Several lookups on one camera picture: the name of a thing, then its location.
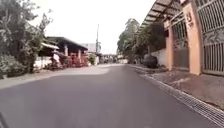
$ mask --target railing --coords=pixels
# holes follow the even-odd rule
[[[203,36],[203,71],[224,75],[224,1],[195,0]]]

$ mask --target white wall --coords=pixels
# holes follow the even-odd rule
[[[166,49],[153,52],[152,55],[157,57],[159,65],[166,66]]]

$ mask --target awning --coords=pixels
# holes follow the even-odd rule
[[[156,0],[146,15],[137,34],[153,22],[161,22],[166,18],[172,18],[181,11],[181,4],[178,0]]]
[[[51,45],[51,44],[41,43],[41,45],[44,46],[44,47],[47,47],[47,48],[59,49],[58,46]]]

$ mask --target pillar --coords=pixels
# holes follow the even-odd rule
[[[174,62],[174,49],[173,49],[173,32],[171,22],[167,20],[164,22],[164,27],[166,30],[166,66],[169,70],[173,69],[173,62]]]
[[[65,50],[65,55],[68,56],[68,45],[67,44],[64,45],[64,50]]]
[[[82,54],[82,52],[81,52],[81,50],[79,50],[79,51],[78,51],[78,58],[79,58],[79,59],[81,58],[81,54]]]
[[[202,68],[201,27],[194,0],[181,0],[187,25],[190,73],[200,75]]]

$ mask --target sky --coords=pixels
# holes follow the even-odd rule
[[[99,24],[99,42],[104,54],[114,54],[119,35],[129,18],[143,22],[155,0],[31,0],[41,7],[42,15],[51,9],[53,22],[47,36],[63,36],[77,43],[95,43]]]

